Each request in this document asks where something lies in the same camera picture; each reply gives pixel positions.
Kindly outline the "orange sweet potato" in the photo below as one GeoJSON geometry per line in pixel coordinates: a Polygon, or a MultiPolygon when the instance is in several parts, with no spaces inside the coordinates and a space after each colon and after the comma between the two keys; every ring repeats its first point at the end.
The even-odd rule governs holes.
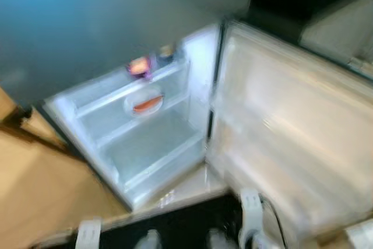
{"type": "Polygon", "coordinates": [[[157,108],[160,107],[162,100],[163,95],[160,95],[157,97],[152,97],[151,99],[144,102],[138,103],[133,106],[133,113],[144,114],[148,113],[149,111],[157,110],[157,108]]]}

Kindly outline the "purple cup with handle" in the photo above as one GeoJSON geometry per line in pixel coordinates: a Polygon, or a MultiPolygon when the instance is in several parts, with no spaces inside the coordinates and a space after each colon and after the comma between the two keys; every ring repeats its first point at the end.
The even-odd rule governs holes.
{"type": "Polygon", "coordinates": [[[138,76],[135,76],[135,75],[132,75],[128,73],[134,78],[134,79],[151,79],[152,78],[152,75],[153,75],[153,72],[154,72],[154,62],[152,60],[151,57],[148,57],[147,55],[145,55],[144,57],[148,58],[149,59],[149,62],[150,62],[150,65],[151,65],[151,68],[150,68],[150,71],[145,74],[145,75],[138,75],[138,76]]]}

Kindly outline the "white bowl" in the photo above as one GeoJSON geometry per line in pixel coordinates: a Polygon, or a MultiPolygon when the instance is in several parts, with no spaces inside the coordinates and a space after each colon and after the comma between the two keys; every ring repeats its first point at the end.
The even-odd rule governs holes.
{"type": "Polygon", "coordinates": [[[155,111],[158,111],[160,107],[157,108],[157,110],[149,111],[148,113],[144,114],[137,114],[133,113],[133,106],[144,102],[146,100],[151,99],[152,97],[157,97],[163,95],[162,103],[160,104],[160,107],[163,105],[164,98],[165,98],[165,92],[163,89],[160,88],[160,86],[157,85],[147,85],[144,88],[138,89],[133,93],[128,94],[124,99],[124,109],[126,113],[129,113],[130,115],[134,117],[138,116],[145,116],[145,115],[151,115],[155,113],[155,111]]]}

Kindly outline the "glass fridge shelf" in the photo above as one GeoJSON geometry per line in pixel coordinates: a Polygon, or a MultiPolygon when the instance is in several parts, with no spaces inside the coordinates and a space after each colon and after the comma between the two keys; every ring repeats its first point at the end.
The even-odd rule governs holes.
{"type": "Polygon", "coordinates": [[[119,172],[118,182],[125,190],[133,190],[155,171],[157,163],[205,133],[184,119],[182,115],[161,115],[139,124],[104,149],[119,172]]]}
{"type": "Polygon", "coordinates": [[[189,64],[188,59],[178,59],[158,68],[151,79],[134,79],[126,71],[117,70],[55,96],[52,103],[71,110],[75,117],[81,117],[117,98],[186,70],[189,64]]]}
{"type": "Polygon", "coordinates": [[[187,99],[188,94],[184,90],[166,90],[163,105],[158,111],[151,115],[134,117],[125,112],[124,99],[128,95],[117,98],[106,103],[87,115],[78,117],[78,120],[86,128],[86,133],[90,135],[96,147],[100,148],[111,142],[128,130],[133,129],[149,118],[155,117],[187,99]]]}

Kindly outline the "grey steel fridge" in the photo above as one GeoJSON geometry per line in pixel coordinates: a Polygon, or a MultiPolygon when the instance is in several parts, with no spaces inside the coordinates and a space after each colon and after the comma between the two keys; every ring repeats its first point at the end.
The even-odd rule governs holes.
{"type": "Polygon", "coordinates": [[[0,88],[15,107],[40,113],[60,145],[80,156],[127,210],[142,209],[203,163],[224,34],[249,4],[250,0],[0,0],[0,88]],[[117,70],[131,76],[128,63],[145,55],[152,58],[155,72],[165,66],[157,62],[156,52],[169,44],[175,46],[173,62],[188,59],[190,64],[150,85],[185,91],[188,97],[156,117],[182,115],[205,136],[161,159],[133,190],[125,190],[114,162],[104,154],[110,142],[96,147],[78,117],[52,100],[117,70]]]}

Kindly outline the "brown cardboard box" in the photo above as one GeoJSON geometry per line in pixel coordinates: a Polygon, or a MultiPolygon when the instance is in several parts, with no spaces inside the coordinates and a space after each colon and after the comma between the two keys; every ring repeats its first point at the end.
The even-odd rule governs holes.
{"type": "Polygon", "coordinates": [[[355,249],[346,234],[317,238],[319,249],[355,249]]]}

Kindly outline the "grey right robot leg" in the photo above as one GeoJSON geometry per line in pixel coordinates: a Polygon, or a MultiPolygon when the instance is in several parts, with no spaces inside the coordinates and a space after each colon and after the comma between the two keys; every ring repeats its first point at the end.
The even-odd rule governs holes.
{"type": "Polygon", "coordinates": [[[206,249],[238,249],[238,247],[225,232],[210,229],[207,233],[206,249]]]}

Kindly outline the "grey robot leg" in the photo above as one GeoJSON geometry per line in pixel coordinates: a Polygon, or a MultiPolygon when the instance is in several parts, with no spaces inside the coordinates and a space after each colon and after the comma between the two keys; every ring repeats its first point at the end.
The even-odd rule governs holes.
{"type": "Polygon", "coordinates": [[[210,229],[207,233],[206,249],[238,249],[238,247],[225,232],[210,229]]]}
{"type": "Polygon", "coordinates": [[[147,231],[147,234],[139,239],[133,249],[162,249],[160,234],[155,229],[147,231]]]}

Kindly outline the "dark blue cup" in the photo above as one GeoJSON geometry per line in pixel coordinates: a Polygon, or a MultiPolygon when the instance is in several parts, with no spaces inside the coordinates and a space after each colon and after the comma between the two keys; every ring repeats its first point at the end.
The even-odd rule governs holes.
{"type": "Polygon", "coordinates": [[[156,52],[155,57],[156,57],[157,62],[158,62],[160,65],[167,65],[167,64],[170,64],[170,63],[173,62],[174,57],[175,57],[175,46],[173,46],[173,47],[174,47],[174,53],[173,53],[173,55],[171,55],[170,57],[160,57],[160,56],[158,55],[158,51],[156,52]]]}

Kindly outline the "black floor mat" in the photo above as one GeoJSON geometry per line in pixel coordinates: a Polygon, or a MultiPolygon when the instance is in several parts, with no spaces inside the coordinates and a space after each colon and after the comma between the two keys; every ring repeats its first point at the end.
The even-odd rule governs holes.
{"type": "MultiPolygon", "coordinates": [[[[263,233],[277,244],[277,249],[295,249],[288,243],[277,210],[268,198],[259,195],[263,204],[263,233]]],[[[37,242],[32,249],[75,249],[78,226],[37,242]]],[[[240,249],[238,236],[241,227],[239,194],[224,191],[198,195],[124,219],[102,220],[99,249],[133,249],[152,229],[160,234],[162,249],[206,249],[210,229],[225,232],[240,249]]]]}

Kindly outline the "grey left robot leg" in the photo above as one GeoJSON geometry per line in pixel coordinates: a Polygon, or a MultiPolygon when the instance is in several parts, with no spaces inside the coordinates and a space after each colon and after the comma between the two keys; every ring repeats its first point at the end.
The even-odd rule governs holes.
{"type": "Polygon", "coordinates": [[[139,239],[133,249],[162,249],[160,234],[155,229],[147,231],[147,234],[139,239]]]}

